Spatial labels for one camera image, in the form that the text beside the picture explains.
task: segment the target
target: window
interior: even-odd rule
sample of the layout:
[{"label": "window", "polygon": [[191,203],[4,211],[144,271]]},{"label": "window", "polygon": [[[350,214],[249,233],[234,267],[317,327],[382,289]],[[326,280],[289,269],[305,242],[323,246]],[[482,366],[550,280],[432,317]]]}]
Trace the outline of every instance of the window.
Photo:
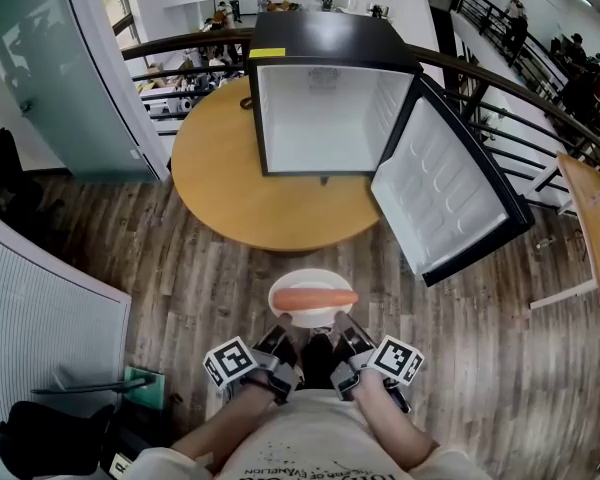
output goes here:
[{"label": "window", "polygon": [[[131,16],[131,9],[129,7],[129,0],[102,0],[104,2],[107,16],[109,17],[109,23],[116,32],[116,39],[118,40],[118,46],[120,48],[126,48],[127,46],[133,46],[138,44],[138,33],[133,23]],[[122,20],[124,26],[115,26]]]}]

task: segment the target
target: person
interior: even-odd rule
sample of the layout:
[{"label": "person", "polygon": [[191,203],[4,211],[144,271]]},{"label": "person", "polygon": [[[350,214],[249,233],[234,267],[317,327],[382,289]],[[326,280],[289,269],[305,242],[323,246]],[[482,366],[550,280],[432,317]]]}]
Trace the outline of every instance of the person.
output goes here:
[{"label": "person", "polygon": [[576,75],[581,73],[587,64],[587,54],[582,47],[582,36],[580,34],[573,34],[571,36],[573,39],[573,43],[569,43],[564,53],[559,54],[565,64],[567,65],[567,70],[571,75]]},{"label": "person", "polygon": [[267,12],[271,0],[258,0],[258,12]]},{"label": "person", "polygon": [[[210,67],[218,67],[218,66],[226,66],[227,63],[224,62],[222,60],[222,55],[224,53],[224,48],[217,46],[213,49],[213,56],[211,57],[211,60],[209,60],[209,66]],[[221,78],[224,77],[225,75],[225,71],[215,71],[212,76],[217,79],[220,80]]]},{"label": "person", "polygon": [[191,64],[194,68],[201,68],[203,66],[202,55],[200,54],[200,50],[198,50],[198,48],[185,50],[185,58],[188,58],[191,61]]},{"label": "person", "polygon": [[587,65],[585,66],[587,71],[590,73],[600,74],[600,53],[596,53],[593,57],[587,58]]},{"label": "person", "polygon": [[233,9],[233,19],[237,23],[242,23],[242,14],[240,13],[240,0],[230,0],[229,5]]},{"label": "person", "polygon": [[220,2],[218,4],[218,11],[221,11],[222,14],[224,14],[224,25],[226,28],[236,28],[236,24],[233,19],[233,7],[231,7],[231,5],[225,2]]},{"label": "person", "polygon": [[560,97],[565,110],[581,123],[587,124],[595,107],[594,88],[600,75],[600,53],[587,58],[582,69],[572,76]]},{"label": "person", "polygon": [[213,20],[211,18],[207,18],[204,22],[204,27],[200,32],[209,32],[213,27]]},{"label": "person", "polygon": [[529,25],[527,12],[520,0],[509,0],[506,14],[509,17],[511,26],[502,40],[502,45],[511,52],[511,58],[514,59],[527,38]]},{"label": "person", "polygon": [[315,333],[301,357],[305,389],[286,404],[272,408],[273,393],[246,384],[170,449],[143,451],[125,480],[489,479],[464,453],[419,430],[379,372],[362,370],[354,402],[338,400],[329,379],[337,348],[327,334]]}]

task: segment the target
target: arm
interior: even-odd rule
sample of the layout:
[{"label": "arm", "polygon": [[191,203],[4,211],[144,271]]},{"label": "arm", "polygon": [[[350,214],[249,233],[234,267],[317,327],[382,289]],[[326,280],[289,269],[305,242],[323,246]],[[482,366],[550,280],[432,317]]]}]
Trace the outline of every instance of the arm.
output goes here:
[{"label": "arm", "polygon": [[176,441],[171,448],[194,460],[212,453],[207,469],[215,474],[240,443],[258,429],[273,400],[273,393],[247,385],[209,421]]},{"label": "arm", "polygon": [[385,391],[379,372],[363,370],[353,397],[380,446],[402,470],[419,466],[439,446],[398,409]]}]

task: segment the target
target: white plate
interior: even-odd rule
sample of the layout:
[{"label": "white plate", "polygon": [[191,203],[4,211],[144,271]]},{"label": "white plate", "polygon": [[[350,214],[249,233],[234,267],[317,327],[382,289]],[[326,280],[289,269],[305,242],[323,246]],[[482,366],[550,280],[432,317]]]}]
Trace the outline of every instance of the white plate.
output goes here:
[{"label": "white plate", "polygon": [[[269,307],[273,314],[280,316],[284,311],[276,309],[273,305],[273,294],[282,288],[327,288],[336,290],[351,290],[347,280],[330,270],[319,268],[304,268],[294,270],[278,279],[269,290]],[[304,311],[291,311],[291,324],[296,327],[331,327],[338,311],[348,313],[353,304],[334,306]]]}]

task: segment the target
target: wooden desk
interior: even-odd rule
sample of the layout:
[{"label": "wooden desk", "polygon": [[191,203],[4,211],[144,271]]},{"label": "wooden desk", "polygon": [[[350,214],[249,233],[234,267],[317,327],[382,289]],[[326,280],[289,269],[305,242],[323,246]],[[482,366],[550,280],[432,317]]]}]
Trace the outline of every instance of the wooden desk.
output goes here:
[{"label": "wooden desk", "polygon": [[600,173],[564,153],[558,153],[557,163],[582,226],[593,279],[532,302],[531,309],[559,302],[573,295],[582,295],[600,287]]},{"label": "wooden desk", "polygon": [[217,233],[258,249],[308,251],[371,227],[380,212],[363,176],[263,177],[247,77],[215,90],[176,136],[173,181],[189,210]]}]

